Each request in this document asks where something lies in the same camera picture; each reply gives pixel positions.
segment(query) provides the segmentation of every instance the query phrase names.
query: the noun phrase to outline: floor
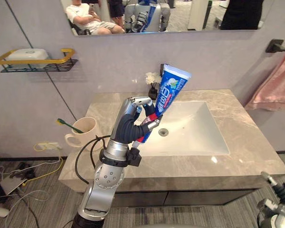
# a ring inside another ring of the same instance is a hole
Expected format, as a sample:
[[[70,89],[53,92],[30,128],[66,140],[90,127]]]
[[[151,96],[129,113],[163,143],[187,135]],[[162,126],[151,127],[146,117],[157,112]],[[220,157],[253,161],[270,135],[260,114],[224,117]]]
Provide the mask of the floor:
[[[187,26],[189,22],[189,15],[191,9],[192,1],[175,0],[175,8],[171,9],[171,15],[169,19],[169,24],[167,30],[169,32],[175,31],[187,31]],[[212,2],[212,8],[207,20],[206,28],[204,30],[217,30],[214,27],[215,17],[224,17],[226,9],[219,6],[220,1],[214,0]]]
[[[285,154],[280,158],[285,163]],[[6,171],[14,170],[19,162],[0,162]],[[39,164],[41,161],[29,162]],[[36,168],[36,175],[55,170],[59,164],[44,165]],[[51,198],[46,202],[33,199],[29,200],[32,210],[35,212],[41,228],[62,228],[68,221],[74,218],[77,207],[82,199],[82,194],[76,193],[60,183],[59,172],[42,179],[32,181],[25,187],[21,187],[26,193],[34,190],[46,190]],[[41,193],[34,195],[42,198]],[[142,224],[194,224],[209,228],[253,228],[257,227],[257,203],[263,198],[275,199],[269,187],[257,190],[225,206],[207,207],[154,207],[154,208],[123,208],[111,209],[106,218],[104,228],[133,228]],[[10,208],[19,198],[9,197],[5,204],[0,206]],[[9,228],[24,228],[27,208],[20,203],[12,211],[9,219]],[[0,228],[4,227],[4,218],[0,218]],[[26,228],[35,228],[36,223],[29,214]]]

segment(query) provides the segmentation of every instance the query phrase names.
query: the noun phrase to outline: power outlet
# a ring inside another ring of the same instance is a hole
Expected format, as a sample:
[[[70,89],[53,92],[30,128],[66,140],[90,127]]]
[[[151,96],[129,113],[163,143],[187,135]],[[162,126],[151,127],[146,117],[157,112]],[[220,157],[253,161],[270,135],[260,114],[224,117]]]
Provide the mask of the power outlet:
[[[57,142],[40,142],[37,146],[42,150],[60,150],[61,147]]]

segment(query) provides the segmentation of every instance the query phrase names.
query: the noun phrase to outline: white sink basin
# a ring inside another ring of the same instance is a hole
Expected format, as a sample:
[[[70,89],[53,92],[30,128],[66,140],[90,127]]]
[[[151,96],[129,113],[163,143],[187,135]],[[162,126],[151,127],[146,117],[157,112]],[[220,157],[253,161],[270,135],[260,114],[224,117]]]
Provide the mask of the white sink basin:
[[[145,117],[142,111],[135,124]],[[141,156],[227,155],[229,149],[204,101],[173,102],[139,146]]]

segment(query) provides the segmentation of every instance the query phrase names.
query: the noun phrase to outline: person in mirror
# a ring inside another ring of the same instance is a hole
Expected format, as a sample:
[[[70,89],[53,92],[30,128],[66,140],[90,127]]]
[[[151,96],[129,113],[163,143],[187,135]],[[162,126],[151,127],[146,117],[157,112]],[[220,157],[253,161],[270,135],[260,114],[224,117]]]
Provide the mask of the person in mirror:
[[[221,30],[258,29],[264,0],[230,0]]]
[[[95,13],[100,16],[100,7],[101,7],[101,0],[81,0],[81,3],[86,3],[88,5],[93,5]]]
[[[81,0],[72,0],[72,5],[66,8],[66,14],[72,23],[82,30],[90,30],[92,35],[124,33],[122,27],[115,23],[101,21],[99,16],[89,9],[90,6],[82,3]]]
[[[110,17],[111,19],[120,27],[124,28],[123,15],[124,6],[123,0],[108,0],[110,7]]]

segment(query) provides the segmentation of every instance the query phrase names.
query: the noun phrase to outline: toothpaste tube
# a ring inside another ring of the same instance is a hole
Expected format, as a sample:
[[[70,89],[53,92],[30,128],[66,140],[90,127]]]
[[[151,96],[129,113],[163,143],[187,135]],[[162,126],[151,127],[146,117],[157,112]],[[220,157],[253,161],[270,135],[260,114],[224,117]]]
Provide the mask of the toothpaste tube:
[[[161,116],[169,108],[189,78],[191,78],[190,73],[164,64],[160,90],[155,105],[155,113],[147,116],[142,124],[156,120],[158,116]],[[150,134],[151,132],[133,142],[133,147],[138,147],[139,144],[145,143]]]

